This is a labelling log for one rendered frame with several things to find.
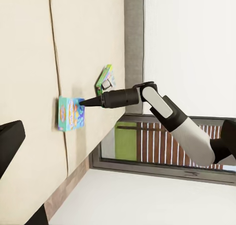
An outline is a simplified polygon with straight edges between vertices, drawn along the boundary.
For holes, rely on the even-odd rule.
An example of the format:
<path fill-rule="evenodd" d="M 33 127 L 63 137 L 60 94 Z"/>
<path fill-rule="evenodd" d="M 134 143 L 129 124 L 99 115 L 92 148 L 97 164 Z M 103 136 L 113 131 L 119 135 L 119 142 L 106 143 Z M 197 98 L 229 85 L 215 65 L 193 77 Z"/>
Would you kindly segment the board game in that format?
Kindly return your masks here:
<path fill-rule="evenodd" d="M 110 79 L 111 82 L 113 83 L 114 86 L 116 86 L 116 82 L 115 82 L 115 77 L 114 77 L 114 71 L 113 71 L 113 65 L 112 64 L 108 64 L 102 74 L 102 76 L 100 77 L 96 87 L 97 87 L 97 91 L 98 91 L 98 95 L 101 96 L 101 94 L 103 92 L 105 92 L 102 88 L 101 88 L 101 84 L 107 80 Z"/>
<path fill-rule="evenodd" d="M 59 98 L 58 131 L 71 131 L 84 126 L 85 98 Z"/>

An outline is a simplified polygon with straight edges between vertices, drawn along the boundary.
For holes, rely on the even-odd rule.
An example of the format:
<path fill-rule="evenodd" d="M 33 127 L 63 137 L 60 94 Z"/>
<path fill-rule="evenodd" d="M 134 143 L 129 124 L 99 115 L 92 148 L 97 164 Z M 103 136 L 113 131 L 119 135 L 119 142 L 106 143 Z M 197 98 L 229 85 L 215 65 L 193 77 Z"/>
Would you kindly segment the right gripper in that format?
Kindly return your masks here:
<path fill-rule="evenodd" d="M 79 103 L 80 106 L 104 106 L 106 108 L 126 107 L 128 105 L 127 92 L 125 89 L 106 91 L 91 99 Z"/>

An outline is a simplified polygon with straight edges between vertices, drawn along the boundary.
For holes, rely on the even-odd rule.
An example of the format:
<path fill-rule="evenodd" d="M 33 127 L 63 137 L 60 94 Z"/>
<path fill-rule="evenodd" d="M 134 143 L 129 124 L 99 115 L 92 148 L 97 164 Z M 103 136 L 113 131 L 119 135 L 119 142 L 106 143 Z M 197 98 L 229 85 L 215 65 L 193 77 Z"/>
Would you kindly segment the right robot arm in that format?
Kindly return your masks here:
<path fill-rule="evenodd" d="M 139 103 L 137 87 L 140 87 L 141 101 L 148 102 L 149 109 L 157 120 L 170 132 L 196 165 L 207 167 L 211 164 L 236 166 L 236 159 L 222 139 L 211 137 L 199 128 L 167 96 L 158 93 L 154 81 L 136 84 L 132 88 L 115 90 L 108 78 L 101 84 L 105 91 L 101 96 L 80 102 L 80 106 L 104 106 L 106 108 L 126 107 Z"/>

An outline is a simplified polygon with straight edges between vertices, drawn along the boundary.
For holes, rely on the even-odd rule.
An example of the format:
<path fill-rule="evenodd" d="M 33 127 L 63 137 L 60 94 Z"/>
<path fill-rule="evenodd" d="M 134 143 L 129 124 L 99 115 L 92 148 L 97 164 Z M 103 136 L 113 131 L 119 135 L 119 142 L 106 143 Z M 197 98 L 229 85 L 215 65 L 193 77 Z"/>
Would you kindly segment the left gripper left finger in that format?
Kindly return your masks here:
<path fill-rule="evenodd" d="M 25 138 L 21 120 L 0 125 L 0 179 Z"/>

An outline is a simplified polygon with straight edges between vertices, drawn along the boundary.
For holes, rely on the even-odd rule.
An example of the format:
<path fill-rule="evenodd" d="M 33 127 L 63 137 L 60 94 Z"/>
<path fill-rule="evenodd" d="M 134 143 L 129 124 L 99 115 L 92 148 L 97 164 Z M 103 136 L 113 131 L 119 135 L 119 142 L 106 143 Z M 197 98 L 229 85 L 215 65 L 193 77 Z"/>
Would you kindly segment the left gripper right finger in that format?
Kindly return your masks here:
<path fill-rule="evenodd" d="M 224 120 L 220 137 L 236 159 L 236 121 Z"/>

